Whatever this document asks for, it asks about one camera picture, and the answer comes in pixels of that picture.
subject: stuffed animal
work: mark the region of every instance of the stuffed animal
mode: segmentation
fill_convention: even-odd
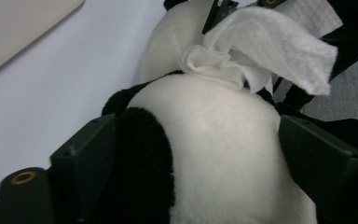
[[[145,53],[148,82],[103,108],[117,116],[117,149],[101,222],[317,222],[288,172],[266,87],[274,72],[327,94],[337,50],[263,8],[240,9],[203,36],[211,4],[170,9]]]

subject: panda plush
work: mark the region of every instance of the panda plush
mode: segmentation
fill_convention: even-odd
[[[226,52],[217,52],[224,51],[219,46],[227,46],[225,31],[249,13],[252,20],[272,18],[278,26],[282,22],[295,23],[272,10],[245,8],[204,37],[200,30],[211,4],[194,0],[170,9],[146,49],[146,82],[115,93],[104,106],[103,115],[117,116],[117,148],[112,176],[101,196],[103,202],[97,205],[96,222],[317,223],[315,205],[292,180],[280,148],[280,116],[274,108],[270,78],[258,81],[245,76],[243,69],[261,77],[276,72],[315,93],[325,91],[320,86],[327,85],[337,51],[302,28],[294,30],[322,52],[319,61],[310,59],[313,64],[306,65],[307,60],[303,60],[296,63],[301,66],[295,64],[291,69],[303,72],[301,69],[312,67],[315,72],[316,62],[323,63],[315,72],[326,74],[322,81],[313,76],[311,81],[304,80],[282,73],[275,65],[260,64],[247,49],[235,47],[233,39]],[[241,37],[242,32],[236,30],[233,36]],[[256,42],[265,46],[267,42],[259,37]],[[209,49],[207,38],[217,40]],[[296,42],[290,37],[285,41]],[[299,48],[298,44],[291,46],[299,51],[310,50],[314,56],[313,49]],[[285,46],[283,51],[291,50],[288,44]],[[221,55],[229,54],[231,61],[224,56],[218,66],[208,67],[216,57],[202,54],[204,51],[217,52],[219,60]],[[256,53],[255,57],[268,60],[271,55],[267,50],[265,56]],[[239,65],[232,65],[233,59]],[[197,70],[203,65],[205,69]],[[219,76],[205,75],[211,70]],[[232,79],[220,77],[227,71],[231,71],[228,76]]]

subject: white surface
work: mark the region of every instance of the white surface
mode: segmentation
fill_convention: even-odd
[[[0,0],[0,65],[82,2],[83,0]]]
[[[114,92],[139,83],[163,1],[89,0],[0,69],[0,181],[48,157]]]

